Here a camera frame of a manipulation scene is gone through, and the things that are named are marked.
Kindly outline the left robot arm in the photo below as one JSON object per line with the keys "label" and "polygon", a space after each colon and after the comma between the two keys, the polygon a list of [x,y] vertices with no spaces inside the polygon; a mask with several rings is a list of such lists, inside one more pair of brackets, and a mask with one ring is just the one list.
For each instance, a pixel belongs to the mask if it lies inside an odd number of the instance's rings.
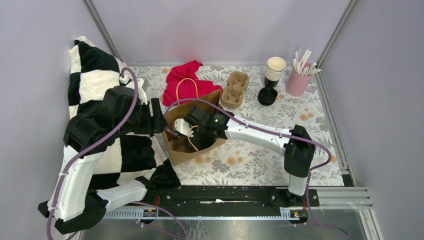
{"label": "left robot arm", "polygon": [[47,228],[75,235],[92,228],[106,213],[133,202],[144,206],[155,200],[154,187],[145,177],[109,189],[89,187],[94,170],[106,149],[128,133],[161,133],[167,126],[158,98],[147,101],[137,88],[116,86],[103,100],[68,122],[64,156],[55,191],[38,205]]}

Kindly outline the brown paper bag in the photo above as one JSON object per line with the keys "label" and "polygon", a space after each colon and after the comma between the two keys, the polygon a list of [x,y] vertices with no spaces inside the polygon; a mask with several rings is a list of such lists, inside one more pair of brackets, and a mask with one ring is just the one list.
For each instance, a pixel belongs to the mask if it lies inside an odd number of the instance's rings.
{"label": "brown paper bag", "polygon": [[[184,98],[169,105],[169,107],[174,108],[167,109],[164,114],[165,119],[168,122],[168,128],[162,134],[162,137],[165,143],[165,148],[175,166],[200,157],[226,142],[225,139],[218,139],[212,146],[206,149],[198,150],[196,147],[192,149],[187,146],[188,141],[190,141],[188,140],[189,136],[179,134],[174,129],[174,121],[176,119],[184,119],[192,107],[198,107],[211,114],[214,114],[216,110],[221,109],[222,107],[219,104],[221,94],[222,90],[216,90],[202,97]],[[193,130],[196,127],[196,125],[192,126],[190,130]]]}

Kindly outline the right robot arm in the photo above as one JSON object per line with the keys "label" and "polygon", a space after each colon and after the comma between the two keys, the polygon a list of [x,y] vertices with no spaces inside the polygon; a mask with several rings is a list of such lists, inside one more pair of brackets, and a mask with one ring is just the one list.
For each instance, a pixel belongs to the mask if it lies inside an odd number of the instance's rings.
{"label": "right robot arm", "polygon": [[316,147],[304,127],[270,127],[223,109],[209,113],[194,106],[184,118],[174,121],[173,128],[187,136],[188,145],[196,150],[224,139],[251,143],[279,154],[283,157],[284,170],[289,174],[287,201],[299,206],[307,199],[308,174]]}

